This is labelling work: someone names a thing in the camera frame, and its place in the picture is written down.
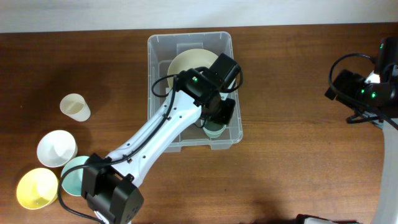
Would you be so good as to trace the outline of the mint green cup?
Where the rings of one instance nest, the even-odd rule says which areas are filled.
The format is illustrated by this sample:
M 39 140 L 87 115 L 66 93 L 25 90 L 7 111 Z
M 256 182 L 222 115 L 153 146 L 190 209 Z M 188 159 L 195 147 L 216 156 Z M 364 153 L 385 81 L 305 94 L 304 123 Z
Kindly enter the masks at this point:
M 206 124 L 203 127 L 203 130 L 204 130 L 205 134 L 209 138 L 218 138 L 218 137 L 220 137 L 225 129 L 226 129 L 226 125 L 225 124 L 218 124 L 218 123 L 214 123 L 214 122 L 211 122 L 211 121 L 206 122 Z

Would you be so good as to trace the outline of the beige bowl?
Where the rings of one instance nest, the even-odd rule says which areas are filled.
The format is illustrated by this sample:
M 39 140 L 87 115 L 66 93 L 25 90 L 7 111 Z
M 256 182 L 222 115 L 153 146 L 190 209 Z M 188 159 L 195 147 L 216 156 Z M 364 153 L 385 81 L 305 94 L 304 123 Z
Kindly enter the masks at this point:
M 190 68 L 210 68 L 218 56 L 205 49 L 190 49 L 178 54 L 171 62 L 167 75 L 176 75 Z

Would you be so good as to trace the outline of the cream cup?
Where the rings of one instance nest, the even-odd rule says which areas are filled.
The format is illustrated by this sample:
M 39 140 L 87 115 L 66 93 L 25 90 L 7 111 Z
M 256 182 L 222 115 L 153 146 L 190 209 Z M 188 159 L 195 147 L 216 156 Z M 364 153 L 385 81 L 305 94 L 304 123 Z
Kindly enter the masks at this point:
M 78 122 L 84 122 L 91 116 L 91 110 L 84 97 L 77 93 L 65 96 L 60 102 L 60 110 L 63 114 Z

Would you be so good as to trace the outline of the mint green small bowl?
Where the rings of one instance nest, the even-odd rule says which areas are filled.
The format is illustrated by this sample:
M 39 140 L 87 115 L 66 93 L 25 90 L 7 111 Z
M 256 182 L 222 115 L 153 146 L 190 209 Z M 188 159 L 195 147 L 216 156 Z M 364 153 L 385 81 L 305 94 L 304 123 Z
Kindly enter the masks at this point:
M 61 175 L 66 173 L 69 169 L 84 165 L 89 157 L 88 156 L 78 156 L 69 161 L 66 166 L 63 168 Z M 72 196 L 80 196 L 81 195 L 81 185 L 83 180 L 83 169 L 77 169 L 73 172 L 69 173 L 62 183 L 63 189 Z

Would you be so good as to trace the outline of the white small bowl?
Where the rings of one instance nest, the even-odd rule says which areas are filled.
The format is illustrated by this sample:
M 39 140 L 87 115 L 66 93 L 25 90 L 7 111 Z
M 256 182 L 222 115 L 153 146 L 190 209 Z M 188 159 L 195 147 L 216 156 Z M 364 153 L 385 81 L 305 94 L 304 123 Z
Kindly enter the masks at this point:
M 38 143 L 37 157 L 46 167 L 61 167 L 72 160 L 78 152 L 78 146 L 71 133 L 54 130 L 47 133 Z

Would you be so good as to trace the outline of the yellow small bowl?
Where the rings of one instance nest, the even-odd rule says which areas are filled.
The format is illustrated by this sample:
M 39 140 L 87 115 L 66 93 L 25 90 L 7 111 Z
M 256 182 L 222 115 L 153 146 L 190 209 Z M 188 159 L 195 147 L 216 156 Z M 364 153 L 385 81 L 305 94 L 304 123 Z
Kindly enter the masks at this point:
M 36 168 L 26 173 L 16 190 L 17 201 L 28 210 L 38 210 L 58 198 L 58 178 L 49 169 Z

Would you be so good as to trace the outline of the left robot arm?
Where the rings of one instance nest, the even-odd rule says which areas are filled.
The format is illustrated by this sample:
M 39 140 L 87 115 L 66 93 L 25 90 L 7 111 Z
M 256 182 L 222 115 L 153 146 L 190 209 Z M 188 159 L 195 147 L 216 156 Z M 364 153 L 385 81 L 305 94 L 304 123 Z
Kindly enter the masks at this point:
M 221 99 L 243 81 L 239 66 L 198 67 L 172 76 L 164 104 L 124 145 L 105 158 L 92 154 L 83 165 L 81 196 L 98 223 L 129 223 L 144 203 L 139 191 L 154 162 L 170 143 L 199 119 L 228 124 L 236 102 Z

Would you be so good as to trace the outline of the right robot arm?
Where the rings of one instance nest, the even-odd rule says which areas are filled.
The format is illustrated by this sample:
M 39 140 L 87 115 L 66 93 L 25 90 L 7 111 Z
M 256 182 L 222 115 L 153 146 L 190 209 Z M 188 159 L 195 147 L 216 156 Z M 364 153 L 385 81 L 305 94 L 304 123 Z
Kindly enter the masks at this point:
M 371 61 L 374 69 L 367 77 L 347 69 L 332 78 L 335 67 L 344 59 L 361 57 Z M 397 37 L 380 41 L 375 57 L 362 53 L 337 59 L 328 75 L 325 96 L 354 111 L 348 124 L 371 123 L 382 129 L 384 162 L 379 202 L 373 223 L 397 223 Z

